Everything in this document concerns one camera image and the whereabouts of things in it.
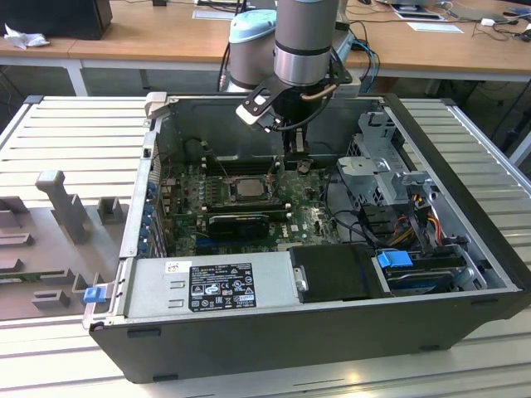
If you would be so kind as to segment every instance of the computer tower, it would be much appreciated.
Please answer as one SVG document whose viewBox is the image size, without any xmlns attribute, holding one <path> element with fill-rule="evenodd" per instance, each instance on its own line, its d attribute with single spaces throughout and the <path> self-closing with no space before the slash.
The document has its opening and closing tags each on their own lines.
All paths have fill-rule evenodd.
<svg viewBox="0 0 531 398">
<path fill-rule="evenodd" d="M 110 0 L 2 0 L 4 23 L 24 33 L 99 40 L 112 19 Z"/>
</svg>

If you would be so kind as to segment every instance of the metal bracket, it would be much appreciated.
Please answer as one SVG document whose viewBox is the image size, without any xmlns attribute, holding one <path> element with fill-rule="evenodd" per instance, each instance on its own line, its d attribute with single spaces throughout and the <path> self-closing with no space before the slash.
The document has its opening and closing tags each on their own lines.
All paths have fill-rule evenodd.
<svg viewBox="0 0 531 398">
<path fill-rule="evenodd" d="M 169 104 L 168 93 L 163 91 L 154 91 L 146 96 L 144 110 L 147 119 L 156 119 L 158 116 L 166 113 L 166 105 Z"/>
<path fill-rule="evenodd" d="M 236 114 L 247 124 L 254 124 L 282 93 L 293 87 L 293 85 L 288 85 L 273 75 L 263 81 L 243 100 L 243 103 L 238 106 Z"/>
</svg>

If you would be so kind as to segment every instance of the black plastic cover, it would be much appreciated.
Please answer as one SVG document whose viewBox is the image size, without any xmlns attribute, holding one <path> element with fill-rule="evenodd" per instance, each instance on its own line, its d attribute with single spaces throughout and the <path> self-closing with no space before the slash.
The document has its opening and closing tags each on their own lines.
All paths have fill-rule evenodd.
<svg viewBox="0 0 531 398">
<path fill-rule="evenodd" d="M 371 257 L 360 245 L 297 246 L 290 256 L 309 286 L 300 294 L 303 303 L 383 297 Z"/>
</svg>

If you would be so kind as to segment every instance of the blue latch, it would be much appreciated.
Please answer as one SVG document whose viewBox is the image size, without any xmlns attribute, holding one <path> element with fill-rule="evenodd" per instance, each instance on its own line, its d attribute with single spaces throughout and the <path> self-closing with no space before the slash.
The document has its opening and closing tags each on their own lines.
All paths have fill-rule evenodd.
<svg viewBox="0 0 531 398">
<path fill-rule="evenodd" d="M 382 268 L 412 267 L 413 262 L 406 251 L 389 250 L 377 256 L 378 263 Z"/>
<path fill-rule="evenodd" d="M 104 303 L 105 294 L 107 293 L 107 288 L 105 286 L 95 286 L 93 288 L 85 289 L 85 296 L 83 296 L 83 301 L 85 303 Z"/>
</svg>

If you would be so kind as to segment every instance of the power supply label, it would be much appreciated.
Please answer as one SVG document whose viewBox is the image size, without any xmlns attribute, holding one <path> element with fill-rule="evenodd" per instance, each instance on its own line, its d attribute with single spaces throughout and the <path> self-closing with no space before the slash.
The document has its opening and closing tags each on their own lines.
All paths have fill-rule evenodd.
<svg viewBox="0 0 531 398">
<path fill-rule="evenodd" d="M 251 263 L 190 267 L 189 286 L 194 313 L 256 307 Z"/>
</svg>

